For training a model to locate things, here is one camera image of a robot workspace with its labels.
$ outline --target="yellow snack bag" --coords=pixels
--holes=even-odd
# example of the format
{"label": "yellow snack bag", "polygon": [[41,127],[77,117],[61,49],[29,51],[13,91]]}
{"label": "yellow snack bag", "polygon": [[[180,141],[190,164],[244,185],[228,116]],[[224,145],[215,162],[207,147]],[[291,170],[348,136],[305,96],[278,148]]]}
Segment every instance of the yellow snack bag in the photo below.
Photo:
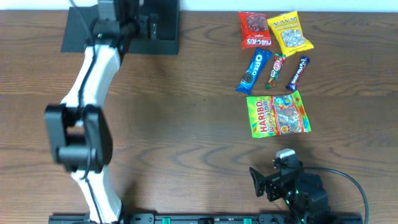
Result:
{"label": "yellow snack bag", "polygon": [[303,36],[297,11],[268,19],[268,26],[274,32],[280,49],[286,57],[296,52],[313,49],[311,42]]}

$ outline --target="haribo logo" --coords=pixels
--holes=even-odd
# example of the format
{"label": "haribo logo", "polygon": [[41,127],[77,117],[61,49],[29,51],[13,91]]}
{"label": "haribo logo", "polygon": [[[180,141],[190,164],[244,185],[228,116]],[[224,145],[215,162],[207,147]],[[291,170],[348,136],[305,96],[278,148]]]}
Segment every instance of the haribo logo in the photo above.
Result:
{"label": "haribo logo", "polygon": [[[263,104],[261,101],[256,102],[257,118],[259,120],[260,133],[273,133],[274,126],[272,124],[272,116],[269,112],[268,103]],[[268,118],[269,126],[267,126],[266,117]]]}
{"label": "haribo logo", "polygon": [[247,44],[258,44],[258,45],[262,45],[262,46],[271,46],[271,41],[270,40],[260,40],[260,39],[248,38]]}
{"label": "haribo logo", "polygon": [[274,22],[273,25],[277,26],[277,25],[284,24],[286,22],[292,22],[292,21],[297,21],[297,17],[293,17],[293,18],[290,18],[290,19],[284,19],[282,21]]}

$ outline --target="cadbury wrapper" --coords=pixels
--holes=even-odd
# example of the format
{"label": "cadbury wrapper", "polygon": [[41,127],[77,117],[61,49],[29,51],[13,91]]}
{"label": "cadbury wrapper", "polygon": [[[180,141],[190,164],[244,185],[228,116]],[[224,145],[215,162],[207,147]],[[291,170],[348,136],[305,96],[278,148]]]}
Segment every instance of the cadbury wrapper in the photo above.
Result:
{"label": "cadbury wrapper", "polygon": [[271,56],[272,52],[268,50],[256,49],[249,68],[244,73],[241,83],[235,90],[250,95],[257,78]]}
{"label": "cadbury wrapper", "polygon": [[290,80],[289,84],[287,84],[286,89],[290,91],[296,91],[297,90],[297,83],[300,80],[301,75],[304,72],[304,69],[307,67],[307,65],[310,63],[310,58],[307,56],[301,56],[300,57],[300,63],[297,67],[296,73]]}
{"label": "cadbury wrapper", "polygon": [[253,138],[311,131],[299,91],[280,96],[249,96],[246,99]]}
{"label": "cadbury wrapper", "polygon": [[272,71],[270,74],[270,78],[266,84],[266,89],[270,90],[273,87],[276,87],[276,81],[278,79],[279,72],[282,68],[286,59],[285,55],[275,54],[274,66],[272,67]]}

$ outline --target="black mounting plate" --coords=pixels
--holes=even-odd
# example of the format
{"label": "black mounting plate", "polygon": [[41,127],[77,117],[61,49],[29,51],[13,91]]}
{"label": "black mounting plate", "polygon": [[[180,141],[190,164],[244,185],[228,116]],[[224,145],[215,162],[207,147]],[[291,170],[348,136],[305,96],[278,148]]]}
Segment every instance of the black mounting plate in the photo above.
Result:
{"label": "black mounting plate", "polygon": [[[338,224],[362,224],[360,215],[339,215]],[[52,215],[49,224],[89,224],[88,215]],[[119,224],[296,224],[288,213],[259,215],[154,215],[134,213],[123,215]]]}
{"label": "black mounting plate", "polygon": [[[79,15],[71,7],[68,13],[67,26],[63,36],[61,52],[84,52],[86,32],[81,25]],[[80,7],[80,12],[92,29],[98,20],[98,7]],[[133,38],[130,42],[131,54],[178,54],[178,30],[180,5],[179,0],[145,0],[139,8],[139,16],[146,17],[156,14],[157,39]]]}

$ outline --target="wall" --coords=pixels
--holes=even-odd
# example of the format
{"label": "wall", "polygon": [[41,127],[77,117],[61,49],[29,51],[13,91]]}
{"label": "wall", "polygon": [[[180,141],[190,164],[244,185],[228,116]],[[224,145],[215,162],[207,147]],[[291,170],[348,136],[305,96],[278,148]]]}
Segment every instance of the wall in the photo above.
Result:
{"label": "wall", "polygon": [[[75,0],[90,6],[95,0]],[[68,9],[67,0],[0,0],[0,9]],[[398,0],[181,0],[188,11],[398,12]]]}

